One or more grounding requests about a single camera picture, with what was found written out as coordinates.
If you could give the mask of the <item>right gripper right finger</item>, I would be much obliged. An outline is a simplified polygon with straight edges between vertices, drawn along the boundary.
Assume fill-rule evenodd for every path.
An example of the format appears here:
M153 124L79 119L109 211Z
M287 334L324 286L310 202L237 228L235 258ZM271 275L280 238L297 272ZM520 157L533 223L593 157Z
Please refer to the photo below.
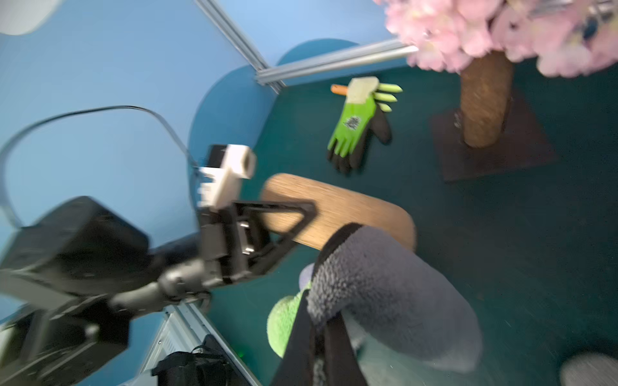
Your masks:
M367 386L341 313L327 321L323 330L326 383L330 386Z

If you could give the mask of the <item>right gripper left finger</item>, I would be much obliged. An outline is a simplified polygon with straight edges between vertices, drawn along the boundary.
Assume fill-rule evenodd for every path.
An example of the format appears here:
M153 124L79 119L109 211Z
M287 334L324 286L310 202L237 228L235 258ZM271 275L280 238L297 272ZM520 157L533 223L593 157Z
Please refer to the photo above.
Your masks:
M270 385L319 385L316 372L315 326L307 311L309 290L302 292L286 351Z

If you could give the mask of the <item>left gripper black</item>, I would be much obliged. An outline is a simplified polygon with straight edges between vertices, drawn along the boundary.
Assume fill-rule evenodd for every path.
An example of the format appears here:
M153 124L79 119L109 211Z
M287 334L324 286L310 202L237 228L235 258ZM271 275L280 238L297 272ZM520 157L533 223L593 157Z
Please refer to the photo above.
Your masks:
M315 220L313 201L237 201L198 212L199 231L159 248L164 299L200 299L214 288L270 273Z

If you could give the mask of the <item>green grey microfiber cloth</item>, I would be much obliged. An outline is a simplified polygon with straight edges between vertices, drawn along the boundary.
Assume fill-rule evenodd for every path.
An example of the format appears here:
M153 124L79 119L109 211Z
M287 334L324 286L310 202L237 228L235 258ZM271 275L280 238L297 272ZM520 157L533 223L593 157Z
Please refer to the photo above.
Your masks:
M280 360L305 290L319 385L327 385L323 330L338 313L355 355L363 335L370 335L443 371L467 373L481 360L481 328L470 304L442 273L379 228L357 223L340 228L321 250L307 284L275 304L267 337Z

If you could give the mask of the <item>tan eyeglass case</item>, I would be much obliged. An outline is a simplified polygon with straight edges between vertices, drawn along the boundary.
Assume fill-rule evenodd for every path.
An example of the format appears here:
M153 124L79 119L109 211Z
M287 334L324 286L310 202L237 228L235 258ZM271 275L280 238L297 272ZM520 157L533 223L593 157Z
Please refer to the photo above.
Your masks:
M295 242L316 250L322 249L348 223L380 228L412 252L417 247L416 227L410 214L382 199L285 173L268 178L260 199L286 203L313 201L317 216L295 237Z

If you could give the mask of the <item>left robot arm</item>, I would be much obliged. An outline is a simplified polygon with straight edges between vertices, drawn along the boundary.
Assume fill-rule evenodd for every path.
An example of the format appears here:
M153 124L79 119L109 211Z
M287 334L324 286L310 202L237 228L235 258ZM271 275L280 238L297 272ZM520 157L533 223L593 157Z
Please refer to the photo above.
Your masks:
M124 352L131 322L270 273L312 220L313 201L234 201L198 211L199 230L158 248L81 196L22 228L1 291L22 308L1 329L4 385L74 385Z

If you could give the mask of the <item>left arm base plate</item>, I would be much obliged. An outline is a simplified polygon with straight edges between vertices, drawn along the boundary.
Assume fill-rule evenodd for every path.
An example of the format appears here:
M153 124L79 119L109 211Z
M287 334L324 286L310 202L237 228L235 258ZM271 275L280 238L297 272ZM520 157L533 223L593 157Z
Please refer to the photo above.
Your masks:
M158 386L249 385L213 335L191 352L173 352L151 369Z

